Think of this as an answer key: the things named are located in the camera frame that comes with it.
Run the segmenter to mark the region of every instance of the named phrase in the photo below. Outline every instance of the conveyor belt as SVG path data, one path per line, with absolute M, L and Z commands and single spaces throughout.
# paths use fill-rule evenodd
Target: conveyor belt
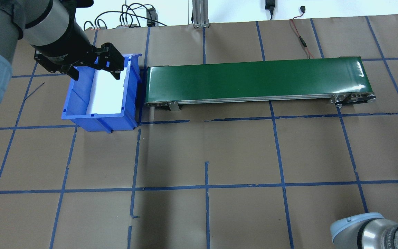
M 146 106 L 332 98 L 374 100 L 360 57 L 157 66 L 148 69 Z

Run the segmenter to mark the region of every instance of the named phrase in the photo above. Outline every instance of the power adapter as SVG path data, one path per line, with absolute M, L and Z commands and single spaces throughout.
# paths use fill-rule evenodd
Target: power adapter
M 270 10 L 271 16 L 273 15 L 275 6 L 276 0 L 265 0 L 265 9 Z

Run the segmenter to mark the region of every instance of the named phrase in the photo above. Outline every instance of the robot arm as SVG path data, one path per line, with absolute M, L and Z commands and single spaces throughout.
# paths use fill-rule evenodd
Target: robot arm
M 90 66 L 120 78 L 124 58 L 111 44 L 96 48 L 75 21 L 76 8 L 93 0 L 0 0 L 0 103 L 12 75 L 16 42 L 24 38 L 36 49 L 34 59 L 49 72 L 77 80 L 75 66 Z

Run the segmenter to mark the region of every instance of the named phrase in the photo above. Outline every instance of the red wire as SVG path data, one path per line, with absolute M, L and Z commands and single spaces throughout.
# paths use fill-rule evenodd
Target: red wire
M 302 17 L 303 14 L 304 14 L 304 13 L 302 13 L 300 16 L 294 16 L 293 19 L 294 19 L 294 18 L 297 18 L 297 17 Z M 290 22 L 293 24 L 294 29 L 296 30 L 297 36 L 300 37 L 299 31 L 297 30 L 296 24 L 294 23 L 294 20 L 293 20 L 293 19 L 290 19 Z M 311 55 L 311 57 L 314 59 L 314 56 L 313 56 L 313 54 L 311 54 L 311 52 L 310 52 L 310 50 L 308 49 L 308 47 L 306 47 L 305 49 L 308 51 L 308 56 Z
M 314 56 L 311 54 L 311 52 L 310 52 L 310 50 L 308 49 L 308 47 L 306 47 L 306 50 L 308 51 L 308 55 L 311 55 L 311 57 L 313 57 L 313 59 L 314 59 Z

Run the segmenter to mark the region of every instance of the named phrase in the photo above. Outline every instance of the white wall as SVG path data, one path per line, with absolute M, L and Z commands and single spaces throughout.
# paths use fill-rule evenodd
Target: white wall
M 78 9 L 76 21 L 83 25 L 93 22 L 95 17 L 108 10 L 120 11 L 126 0 L 95 0 L 92 7 Z M 139 3 L 153 4 L 158 11 L 159 21 L 167 25 L 185 25 L 191 18 L 191 0 L 145 0 Z M 303 18 L 342 16 L 374 16 L 398 14 L 398 0 L 276 0 L 274 20 L 290 19 L 300 14 L 301 5 L 306 6 Z M 265 0 L 208 0 L 210 22 L 247 22 L 269 20 L 270 13 L 264 10 Z M 144 9 L 136 14 L 146 16 Z M 119 25 L 120 13 L 109 13 L 101 17 L 108 28 Z

